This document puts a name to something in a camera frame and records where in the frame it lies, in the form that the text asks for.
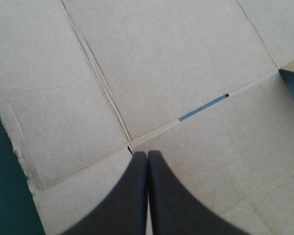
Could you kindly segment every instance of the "green floor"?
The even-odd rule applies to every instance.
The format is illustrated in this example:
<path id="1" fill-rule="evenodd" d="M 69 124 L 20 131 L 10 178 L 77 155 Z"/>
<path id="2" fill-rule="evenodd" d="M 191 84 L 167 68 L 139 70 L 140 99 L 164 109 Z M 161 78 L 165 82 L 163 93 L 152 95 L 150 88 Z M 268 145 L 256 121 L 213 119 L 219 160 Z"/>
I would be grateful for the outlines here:
<path id="1" fill-rule="evenodd" d="M 0 235 L 44 235 L 26 178 L 0 121 Z"/>

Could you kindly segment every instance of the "crease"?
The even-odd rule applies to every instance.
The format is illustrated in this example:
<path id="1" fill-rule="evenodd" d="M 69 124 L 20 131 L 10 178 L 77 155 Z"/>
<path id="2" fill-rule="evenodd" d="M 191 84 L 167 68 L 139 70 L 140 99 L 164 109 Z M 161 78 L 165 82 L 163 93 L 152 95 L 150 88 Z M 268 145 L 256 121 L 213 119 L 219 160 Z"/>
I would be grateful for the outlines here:
<path id="1" fill-rule="evenodd" d="M 13 101 L 15 98 L 17 98 L 17 97 L 19 97 L 21 95 L 27 94 L 27 93 L 32 93 L 32 92 L 53 92 L 53 91 L 56 91 L 56 90 L 61 89 L 63 87 L 68 87 L 68 86 L 77 84 L 79 82 L 81 82 L 81 81 L 75 81 L 75 82 L 64 84 L 64 85 L 61 85 L 61 86 L 58 86 L 58 87 L 54 87 L 54 88 L 51 88 L 51 89 L 37 88 L 37 89 L 27 90 L 25 92 L 21 92 L 19 94 L 16 94 L 16 95 L 14 95 L 13 97 L 11 97 L 9 99 L 5 99 L 5 101 L 4 102 L 0 102 L 0 104 L 7 104 L 7 103 Z"/>
<path id="2" fill-rule="evenodd" d="M 11 111 L 12 116 L 13 116 L 15 122 L 16 122 L 16 125 L 17 125 L 17 127 L 18 127 L 18 130 L 19 130 L 19 132 L 20 132 L 20 134 L 21 134 L 21 138 L 22 138 L 22 140 L 24 140 L 23 126 L 22 126 L 22 124 L 21 124 L 21 122 L 20 122 L 20 119 L 19 119 L 19 117 L 16 115 L 16 113 L 13 111 L 13 109 L 12 109 L 10 103 L 7 102 L 6 104 L 7 104 L 7 106 L 9 107 L 9 110 Z"/>
<path id="3" fill-rule="evenodd" d="M 77 27 L 76 27 L 74 21 L 72 20 L 71 15 L 68 13 L 68 10 L 67 10 L 67 7 L 64 3 L 64 0 L 61 0 L 61 3 L 62 3 L 62 7 L 64 9 L 64 15 L 68 21 L 68 24 L 69 24 L 73 34 L 75 35 L 75 38 L 79 44 L 80 49 L 82 50 L 82 52 L 86 58 L 86 61 L 90 67 L 90 70 L 93 74 L 93 77 L 94 77 L 104 99 L 106 100 L 109 108 L 111 109 L 112 113 L 114 114 L 114 116 L 117 120 L 117 123 L 120 127 L 120 130 L 125 137 L 127 144 L 131 145 L 132 144 L 131 135 L 130 135 L 128 128 L 125 124 L 123 116 L 122 116 L 118 106 L 116 105 L 116 103 L 111 95 L 110 89 L 107 84 L 106 76 L 103 73 L 103 70 L 102 70 L 101 66 L 99 65 L 97 58 L 95 57 L 93 50 L 91 49 L 88 41 L 86 40 L 84 35 L 77 30 Z"/>
<path id="4" fill-rule="evenodd" d="M 251 205 L 252 201 L 253 201 L 255 198 L 257 198 L 257 197 L 259 197 L 259 196 L 262 196 L 262 195 L 265 194 L 266 192 L 268 192 L 268 191 L 270 191 L 270 190 L 272 190 L 272 189 L 274 189 L 274 188 L 276 188 L 276 187 L 278 187 L 278 186 L 280 186 L 280 185 L 282 185 L 282 184 L 288 182 L 288 181 L 291 180 L 292 178 L 294 178 L 294 174 L 291 174 L 291 175 L 289 175 L 289 176 L 287 176 L 287 177 L 284 177 L 284 178 L 282 178 L 282 179 L 280 179 L 280 180 L 278 180 L 278 181 L 273 182 L 273 184 L 272 184 L 271 186 L 268 186 L 268 187 L 266 187 L 266 188 L 263 188 L 263 189 L 258 190 L 258 191 L 255 192 L 252 196 L 250 196 L 250 197 L 246 198 L 245 200 L 243 200 L 243 201 L 237 203 L 235 206 L 233 206 L 231 209 L 225 211 L 223 214 L 226 214 L 226 213 L 228 213 L 228 212 L 234 211 L 234 210 L 236 210 L 237 208 L 239 208 L 240 206 L 242 206 L 242 205 L 244 205 L 244 204 L 249 204 L 249 205 Z"/>
<path id="5" fill-rule="evenodd" d="M 255 32 L 257 33 L 259 39 L 261 40 L 261 42 L 262 42 L 262 44 L 263 44 L 263 46 L 264 46 L 265 51 L 266 51 L 267 54 L 269 55 L 271 61 L 273 62 L 273 64 L 274 64 L 274 65 L 276 66 L 276 68 L 278 69 L 278 66 L 277 66 L 276 62 L 274 61 L 272 55 L 269 53 L 269 50 L 268 50 L 266 44 L 264 43 L 263 38 L 261 37 L 259 31 L 258 31 L 257 28 L 255 27 L 254 23 L 253 23 L 253 22 L 251 21 L 251 19 L 248 17 L 246 11 L 244 10 L 243 6 L 240 4 L 239 0 L 236 0 L 236 2 L 238 3 L 238 5 L 240 6 L 240 8 L 242 9 L 242 11 L 243 11 L 243 13 L 244 13 L 246 19 L 250 22 L 250 24 L 252 25 L 253 29 L 254 29 Z"/>
<path id="6" fill-rule="evenodd" d="M 174 120 L 172 120 L 162 126 L 156 127 L 155 129 L 153 129 L 145 134 L 142 134 L 141 136 L 132 140 L 132 147 L 136 147 L 137 145 L 139 145 L 149 139 L 152 139 L 153 137 L 159 136 L 163 132 L 166 132 L 166 131 L 170 130 L 171 128 L 177 126 L 179 123 L 180 123 L 180 121 L 178 120 L 178 118 L 176 118 L 176 119 L 174 119 Z"/>
<path id="7" fill-rule="evenodd" d="M 265 220 L 261 217 L 261 215 L 256 211 L 256 209 L 254 208 L 254 206 L 252 205 L 252 203 L 249 203 L 249 205 L 252 208 L 253 212 L 257 215 L 257 217 L 262 221 L 262 223 L 264 224 L 264 226 L 269 230 L 270 234 L 273 234 L 274 231 L 272 230 L 272 228 L 265 222 Z"/>
<path id="8" fill-rule="evenodd" d="M 77 175 L 79 172 L 81 172 L 81 171 L 83 171 L 83 170 L 86 170 L 87 168 L 89 168 L 89 167 L 91 167 L 91 166 L 93 166 L 93 165 L 96 165 L 96 164 L 100 163 L 101 161 L 103 161 L 103 160 L 105 160 L 105 159 L 107 159 L 107 158 L 113 156 L 114 154 L 116 154 L 116 153 L 118 153 L 118 152 L 121 152 L 122 150 L 126 150 L 126 152 L 128 152 L 127 146 L 126 146 L 126 147 L 123 147 L 123 148 L 121 148 L 121 149 L 119 149 L 118 151 L 116 151 L 116 152 L 114 152 L 114 153 L 112 153 L 112 154 L 110 154 L 110 155 L 107 155 L 107 156 L 105 156 L 105 157 L 103 157 L 103 158 L 101 158 L 101 159 L 98 159 L 98 160 L 96 160 L 96 161 L 94 161 L 94 162 L 92 162 L 92 163 L 90 163 L 90 164 L 88 164 L 88 165 L 86 165 L 86 166 L 84 166 L 84 167 L 82 167 L 82 168 L 79 168 L 77 171 L 75 171 L 75 172 L 69 174 L 68 176 L 66 176 L 66 177 L 64 177 L 64 178 L 62 178 L 62 179 L 60 179 L 59 181 L 57 181 L 56 183 L 50 185 L 49 187 L 46 187 L 45 189 L 43 189 L 43 190 L 41 190 L 41 191 L 39 191 L 39 192 L 37 192 L 37 193 L 33 193 L 33 196 L 34 196 L 34 197 L 35 197 L 35 196 L 38 196 L 38 195 L 40 195 L 40 194 L 46 192 L 47 190 L 52 189 L 53 187 L 57 186 L 58 184 L 62 183 L 63 181 L 65 181 L 65 180 L 67 180 L 67 179 L 69 179 L 69 178 L 71 178 L 71 177 Z"/>

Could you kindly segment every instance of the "cardboard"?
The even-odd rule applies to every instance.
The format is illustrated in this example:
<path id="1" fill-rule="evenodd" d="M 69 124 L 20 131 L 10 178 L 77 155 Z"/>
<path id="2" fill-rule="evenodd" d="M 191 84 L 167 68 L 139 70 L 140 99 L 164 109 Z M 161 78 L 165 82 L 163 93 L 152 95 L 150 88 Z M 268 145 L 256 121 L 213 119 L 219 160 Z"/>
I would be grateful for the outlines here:
<path id="1" fill-rule="evenodd" d="M 64 4 L 132 139 L 275 69 L 235 0 Z"/>
<path id="2" fill-rule="evenodd" d="M 33 194 L 126 146 L 61 7 L 0 1 L 0 115 Z"/>
<path id="3" fill-rule="evenodd" d="M 46 234 L 60 234 L 94 209 L 115 186 L 131 157 L 127 149 L 120 150 L 34 196 Z"/>
<path id="4" fill-rule="evenodd" d="M 294 60 L 294 0 L 238 0 L 279 68 Z"/>
<path id="5" fill-rule="evenodd" d="M 251 202 L 272 234 L 294 235 L 294 176 Z"/>
<path id="6" fill-rule="evenodd" d="M 236 226 L 294 234 L 293 59 L 294 0 L 1 0 L 0 117 L 46 234 L 100 203 L 128 145 Z"/>
<path id="7" fill-rule="evenodd" d="M 249 203 L 225 213 L 222 217 L 229 223 L 249 231 L 251 235 L 272 235 Z"/>
<path id="8" fill-rule="evenodd" d="M 276 72 L 134 151 L 150 149 L 160 150 L 186 188 L 221 215 L 294 175 L 294 101 Z M 257 231 L 243 220 L 236 225 Z M 263 232 L 257 229 L 253 234 Z"/>

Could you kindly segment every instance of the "seam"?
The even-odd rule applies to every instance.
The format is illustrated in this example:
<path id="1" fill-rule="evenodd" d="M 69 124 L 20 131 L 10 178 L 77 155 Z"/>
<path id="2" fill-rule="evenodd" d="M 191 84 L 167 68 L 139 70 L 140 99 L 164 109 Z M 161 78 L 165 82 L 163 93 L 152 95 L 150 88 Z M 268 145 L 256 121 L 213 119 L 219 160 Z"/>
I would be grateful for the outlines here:
<path id="1" fill-rule="evenodd" d="M 119 108 L 117 107 L 114 99 L 112 98 L 110 89 L 108 87 L 107 81 L 106 81 L 106 77 L 89 45 L 89 43 L 87 42 L 86 38 L 83 36 L 82 33 L 80 33 L 77 30 L 77 27 L 75 25 L 75 23 L 72 20 L 72 17 L 70 16 L 70 14 L 67 11 L 67 8 L 64 4 L 64 0 L 60 0 L 61 4 L 62 4 L 62 11 L 68 21 L 68 24 L 73 32 L 73 34 L 75 35 L 77 42 L 87 60 L 87 63 L 90 67 L 90 70 L 96 80 L 96 83 L 104 97 L 104 99 L 106 100 L 109 108 L 112 110 L 113 115 L 115 116 L 117 123 L 121 129 L 121 132 L 123 133 L 125 140 L 127 142 L 127 144 L 131 144 L 131 136 L 130 133 L 128 131 L 128 128 L 123 120 L 123 117 L 119 111 Z"/>
<path id="2" fill-rule="evenodd" d="M 244 13 L 246 19 L 250 22 L 250 24 L 252 25 L 253 29 L 255 30 L 255 32 L 257 33 L 258 37 L 260 38 L 260 40 L 261 40 L 261 42 L 262 42 L 262 44 L 263 44 L 263 46 L 264 46 L 264 49 L 265 49 L 265 51 L 267 52 L 267 54 L 269 55 L 271 61 L 273 62 L 273 64 L 274 64 L 274 65 L 276 66 L 276 68 L 278 69 L 278 66 L 277 66 L 276 62 L 274 61 L 272 55 L 269 53 L 269 50 L 268 50 L 267 46 L 265 45 L 265 43 L 264 43 L 264 41 L 263 41 L 263 38 L 261 37 L 259 31 L 256 29 L 256 27 L 254 26 L 253 22 L 252 22 L 251 19 L 248 17 L 246 11 L 244 10 L 243 6 L 240 4 L 239 0 L 236 0 L 236 2 L 238 3 L 238 5 L 240 6 L 240 8 L 242 9 L 242 11 L 243 11 L 243 13 Z"/>

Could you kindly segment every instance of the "blue strip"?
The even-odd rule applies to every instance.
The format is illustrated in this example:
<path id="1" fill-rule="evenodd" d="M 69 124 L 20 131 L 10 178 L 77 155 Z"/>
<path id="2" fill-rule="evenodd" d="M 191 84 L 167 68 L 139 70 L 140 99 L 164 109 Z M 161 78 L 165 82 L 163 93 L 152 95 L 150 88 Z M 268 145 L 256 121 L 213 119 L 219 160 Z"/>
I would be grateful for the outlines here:
<path id="1" fill-rule="evenodd" d="M 201 106 L 200 108 L 195 109 L 194 111 L 191 111 L 190 113 L 188 113 L 188 114 L 186 114 L 186 115 L 180 117 L 178 120 L 179 120 L 179 121 L 183 121 L 183 120 L 185 120 L 186 118 L 188 118 L 188 117 L 190 117 L 190 116 L 196 114 L 197 112 L 200 112 L 201 110 L 203 110 L 203 109 L 205 109 L 205 108 L 207 108 L 207 107 L 209 107 L 209 106 L 211 106 L 211 105 L 213 105 L 213 104 L 215 104 L 215 103 L 221 101 L 222 99 L 227 98 L 228 96 L 229 96 L 228 94 L 225 94 L 225 95 L 223 95 L 223 96 L 221 96 L 221 97 L 218 97 L 218 98 L 212 100 L 211 102 L 205 104 L 204 106 Z"/>

